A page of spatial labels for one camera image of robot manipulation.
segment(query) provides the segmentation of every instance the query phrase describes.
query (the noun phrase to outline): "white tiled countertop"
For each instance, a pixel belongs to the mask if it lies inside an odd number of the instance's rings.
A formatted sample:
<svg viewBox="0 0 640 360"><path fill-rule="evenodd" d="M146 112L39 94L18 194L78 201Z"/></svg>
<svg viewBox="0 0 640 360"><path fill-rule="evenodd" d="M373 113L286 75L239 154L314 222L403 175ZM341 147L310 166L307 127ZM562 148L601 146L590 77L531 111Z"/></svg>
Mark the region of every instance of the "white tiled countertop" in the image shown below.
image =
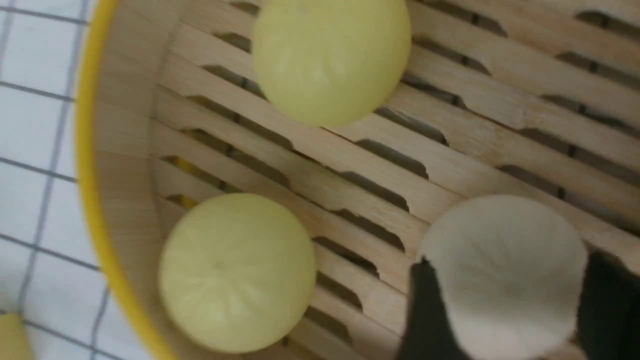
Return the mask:
<svg viewBox="0 0 640 360"><path fill-rule="evenodd" d="M146 360L93 253L76 180L76 70L97 0L0 0L0 314L36 360Z"/></svg>

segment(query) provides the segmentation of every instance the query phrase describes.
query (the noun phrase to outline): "wooden steamer basket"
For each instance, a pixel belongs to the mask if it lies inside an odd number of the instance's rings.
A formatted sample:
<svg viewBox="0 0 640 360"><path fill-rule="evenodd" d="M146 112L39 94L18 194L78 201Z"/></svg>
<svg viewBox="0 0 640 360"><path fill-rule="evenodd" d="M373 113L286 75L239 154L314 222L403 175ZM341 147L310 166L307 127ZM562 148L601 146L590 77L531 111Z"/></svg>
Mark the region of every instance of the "wooden steamer basket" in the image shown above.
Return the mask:
<svg viewBox="0 0 640 360"><path fill-rule="evenodd" d="M84 206L115 295L158 359L392 359L429 223L489 193L547 204L640 274L636 0L410 0L403 84L335 129L262 98L247 51L258 5L102 0L93 23L78 100ZM185 209L238 191L301 218L321 275L286 341L229 356L172 326L156 273Z"/></svg>

